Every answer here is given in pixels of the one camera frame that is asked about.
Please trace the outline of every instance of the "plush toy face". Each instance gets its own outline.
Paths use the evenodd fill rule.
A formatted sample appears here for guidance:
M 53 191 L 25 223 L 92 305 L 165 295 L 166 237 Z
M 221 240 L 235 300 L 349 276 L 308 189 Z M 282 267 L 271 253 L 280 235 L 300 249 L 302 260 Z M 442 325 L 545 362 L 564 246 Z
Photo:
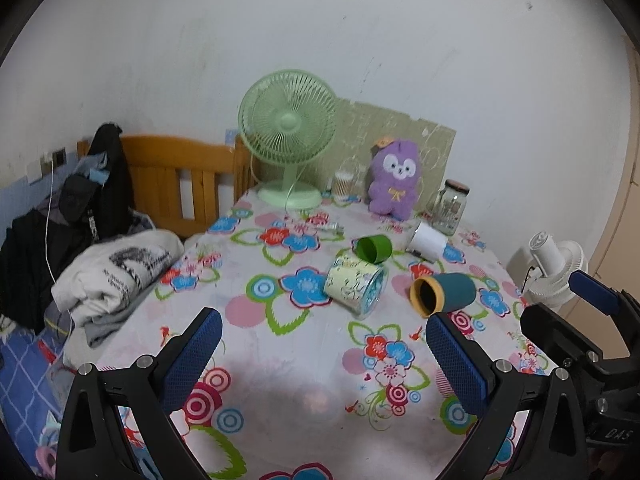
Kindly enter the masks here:
M 420 178 L 418 147 L 410 140 L 395 140 L 376 153 L 371 169 L 375 181 L 411 189 Z

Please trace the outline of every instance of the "green desk fan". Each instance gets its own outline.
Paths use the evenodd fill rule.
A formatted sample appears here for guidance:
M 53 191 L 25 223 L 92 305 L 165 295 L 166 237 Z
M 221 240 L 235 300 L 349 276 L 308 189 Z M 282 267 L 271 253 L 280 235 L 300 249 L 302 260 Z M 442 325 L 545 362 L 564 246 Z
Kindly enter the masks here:
M 292 209 L 320 205 L 320 192 L 299 182 L 298 166 L 334 139 L 335 101 L 327 83 L 302 70 L 274 72 L 249 89 L 238 112 L 242 140 L 260 160 L 284 167 L 282 180 L 260 186 L 260 199 Z

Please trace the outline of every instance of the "folded white shirt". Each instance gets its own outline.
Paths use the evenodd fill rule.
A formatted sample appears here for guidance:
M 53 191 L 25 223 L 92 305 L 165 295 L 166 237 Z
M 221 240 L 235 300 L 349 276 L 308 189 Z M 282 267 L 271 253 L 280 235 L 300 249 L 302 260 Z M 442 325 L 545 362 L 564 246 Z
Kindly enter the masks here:
M 162 229 L 95 244 L 62 272 L 51 294 L 82 326 L 125 308 L 183 253 L 180 238 Z

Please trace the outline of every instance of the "green cup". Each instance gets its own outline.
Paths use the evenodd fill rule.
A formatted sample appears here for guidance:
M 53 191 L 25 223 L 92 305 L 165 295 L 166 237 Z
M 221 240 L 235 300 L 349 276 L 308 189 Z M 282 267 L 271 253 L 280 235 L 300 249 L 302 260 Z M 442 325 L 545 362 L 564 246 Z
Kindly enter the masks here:
M 360 238 L 353 252 L 361 260 L 365 260 L 370 264 L 381 264 L 389 259 L 393 251 L 391 240 L 385 235 L 373 235 Z

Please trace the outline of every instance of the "light switch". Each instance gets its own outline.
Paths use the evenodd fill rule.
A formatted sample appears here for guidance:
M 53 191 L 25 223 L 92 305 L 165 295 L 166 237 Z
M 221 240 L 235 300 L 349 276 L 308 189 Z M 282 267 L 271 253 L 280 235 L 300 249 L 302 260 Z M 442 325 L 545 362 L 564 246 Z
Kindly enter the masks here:
M 40 169 L 40 160 L 34 160 L 27 164 L 27 182 L 33 184 L 42 178 L 42 170 Z

